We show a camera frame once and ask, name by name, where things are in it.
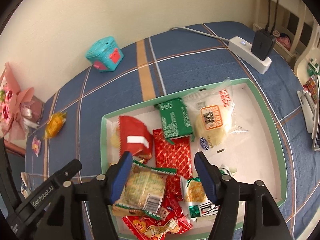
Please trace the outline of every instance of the green snack package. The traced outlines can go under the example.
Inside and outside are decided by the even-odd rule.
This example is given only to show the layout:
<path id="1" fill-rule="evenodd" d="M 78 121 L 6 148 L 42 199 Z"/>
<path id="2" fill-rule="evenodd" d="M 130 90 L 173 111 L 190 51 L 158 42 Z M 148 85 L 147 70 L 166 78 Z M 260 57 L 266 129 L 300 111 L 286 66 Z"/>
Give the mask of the green snack package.
<path id="1" fill-rule="evenodd" d="M 220 167 L 220 173 L 222 175 L 228 174 L 230 176 L 234 174 L 224 165 Z M 216 206 L 207 198 L 199 177 L 185 179 L 181 176 L 180 179 L 184 201 L 189 209 L 188 215 L 192 220 L 195 220 L 198 217 L 210 216 L 218 213 L 219 206 Z"/>
<path id="2" fill-rule="evenodd" d="M 160 110 L 162 130 L 166 139 L 193 135 L 186 106 L 176 98 L 157 106 Z"/>

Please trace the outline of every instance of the pink wrapping paper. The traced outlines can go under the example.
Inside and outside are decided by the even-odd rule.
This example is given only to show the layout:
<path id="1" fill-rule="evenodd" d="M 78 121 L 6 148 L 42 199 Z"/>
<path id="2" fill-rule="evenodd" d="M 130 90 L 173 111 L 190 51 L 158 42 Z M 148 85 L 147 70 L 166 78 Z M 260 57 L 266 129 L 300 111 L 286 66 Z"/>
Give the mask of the pink wrapping paper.
<path id="1" fill-rule="evenodd" d="M 1 122 L 1 130 L 3 136 L 9 133 L 9 142 L 11 140 L 22 140 L 26 138 L 26 128 L 20 112 L 20 104 L 31 101 L 34 88 L 27 88 L 21 91 L 8 62 L 5 64 L 4 72 L 0 77 L 0 83 L 3 80 L 3 77 L 5 77 L 7 86 L 10 90 L 12 90 L 13 95 L 8 103 L 9 118 L 6 122 Z"/>

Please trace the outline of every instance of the cream wall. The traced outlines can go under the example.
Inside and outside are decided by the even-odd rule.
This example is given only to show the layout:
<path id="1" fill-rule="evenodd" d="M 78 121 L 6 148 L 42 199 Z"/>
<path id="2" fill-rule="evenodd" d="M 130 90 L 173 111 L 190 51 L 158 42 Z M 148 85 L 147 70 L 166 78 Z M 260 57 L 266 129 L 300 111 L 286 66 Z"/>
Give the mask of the cream wall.
<path id="1" fill-rule="evenodd" d="M 238 21 L 251 27 L 255 0 L 24 0 L 0 36 L 0 66 L 46 101 L 90 64 L 86 50 L 114 36 L 120 47 L 177 25 Z"/>

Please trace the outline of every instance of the power strip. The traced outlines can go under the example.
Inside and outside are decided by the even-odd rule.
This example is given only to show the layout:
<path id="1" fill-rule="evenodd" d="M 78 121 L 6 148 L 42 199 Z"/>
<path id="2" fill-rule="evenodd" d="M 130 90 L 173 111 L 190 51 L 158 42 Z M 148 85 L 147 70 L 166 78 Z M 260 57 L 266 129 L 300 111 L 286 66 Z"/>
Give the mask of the power strip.
<path id="1" fill-rule="evenodd" d="M 234 54 L 248 62 L 254 67 L 260 74 L 264 74 L 271 64 L 271 59 L 267 57 L 265 60 L 259 59 L 251 52 L 252 45 L 244 39 L 236 36 L 230 39 L 228 48 Z"/>

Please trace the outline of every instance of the barcode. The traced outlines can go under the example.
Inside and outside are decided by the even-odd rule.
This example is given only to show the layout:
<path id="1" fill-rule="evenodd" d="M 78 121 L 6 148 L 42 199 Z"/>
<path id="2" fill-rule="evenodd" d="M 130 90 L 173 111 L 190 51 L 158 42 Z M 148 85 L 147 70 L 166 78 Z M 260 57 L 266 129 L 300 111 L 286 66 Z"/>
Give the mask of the barcode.
<path id="1" fill-rule="evenodd" d="M 196 103 L 196 108 L 197 108 L 198 111 L 201 110 L 201 108 L 204 108 L 204 107 L 206 107 L 206 104 L 205 104 L 204 101 Z"/>
<path id="2" fill-rule="evenodd" d="M 144 203 L 143 209 L 156 214 L 161 205 L 161 200 L 161 197 L 154 196 L 149 193 L 146 202 Z"/>

